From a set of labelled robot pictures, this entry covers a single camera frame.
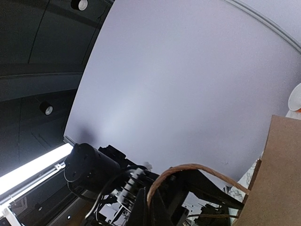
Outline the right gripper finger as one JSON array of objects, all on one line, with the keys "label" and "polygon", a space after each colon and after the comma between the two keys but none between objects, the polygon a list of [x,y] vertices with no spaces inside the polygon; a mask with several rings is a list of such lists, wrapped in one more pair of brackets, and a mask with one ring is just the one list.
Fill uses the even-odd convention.
[{"label": "right gripper finger", "polygon": [[148,205],[146,189],[139,190],[135,202],[135,225],[173,226],[159,192],[155,192],[150,205]]}]

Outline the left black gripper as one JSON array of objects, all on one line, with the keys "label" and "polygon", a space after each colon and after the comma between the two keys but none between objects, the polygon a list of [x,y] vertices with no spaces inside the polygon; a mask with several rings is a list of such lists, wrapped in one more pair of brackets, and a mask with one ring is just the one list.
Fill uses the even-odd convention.
[{"label": "left black gripper", "polygon": [[[135,202],[139,190],[145,188],[148,195],[152,183],[157,178],[157,174],[138,166],[129,167],[118,175],[117,181],[122,191],[117,196],[117,201],[129,211],[125,222],[127,226],[135,226]],[[242,202],[223,192],[197,169],[173,173],[155,189],[155,192],[159,192],[174,226],[183,225],[188,216],[189,210],[183,203],[189,193],[193,193],[201,200],[232,209],[242,210],[244,207]]]}]

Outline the brown paper bag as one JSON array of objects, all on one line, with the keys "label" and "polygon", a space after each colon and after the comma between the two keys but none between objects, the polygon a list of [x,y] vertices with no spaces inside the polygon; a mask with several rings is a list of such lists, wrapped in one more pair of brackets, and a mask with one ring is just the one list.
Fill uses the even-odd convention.
[{"label": "brown paper bag", "polygon": [[249,197],[236,226],[299,226],[301,224],[301,121],[272,116],[268,138],[252,190],[200,164],[183,164],[164,171],[150,187],[147,204],[169,175],[203,170]]}]

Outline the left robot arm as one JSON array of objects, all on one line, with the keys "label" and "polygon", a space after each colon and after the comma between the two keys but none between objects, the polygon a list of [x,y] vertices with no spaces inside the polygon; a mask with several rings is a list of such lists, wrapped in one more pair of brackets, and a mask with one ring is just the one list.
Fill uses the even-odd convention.
[{"label": "left robot arm", "polygon": [[95,149],[75,144],[65,159],[68,188],[97,194],[87,213],[85,226],[113,226],[122,218],[126,226],[182,226],[189,218],[184,201],[189,193],[206,201],[197,222],[205,226],[227,226],[227,209],[241,210],[244,204],[220,190],[204,172],[221,174],[198,164],[184,164],[161,175],[108,146]]}]

